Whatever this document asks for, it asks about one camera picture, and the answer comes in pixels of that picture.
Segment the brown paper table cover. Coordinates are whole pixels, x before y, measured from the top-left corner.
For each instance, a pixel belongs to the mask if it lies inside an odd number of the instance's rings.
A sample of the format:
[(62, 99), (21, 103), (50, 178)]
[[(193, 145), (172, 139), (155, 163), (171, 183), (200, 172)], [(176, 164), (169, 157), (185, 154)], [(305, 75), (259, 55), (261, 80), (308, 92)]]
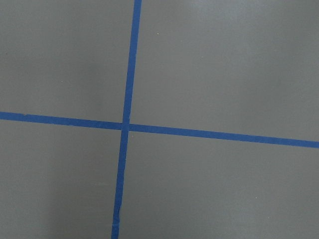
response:
[(316, 239), (316, 0), (3, 0), (3, 239)]

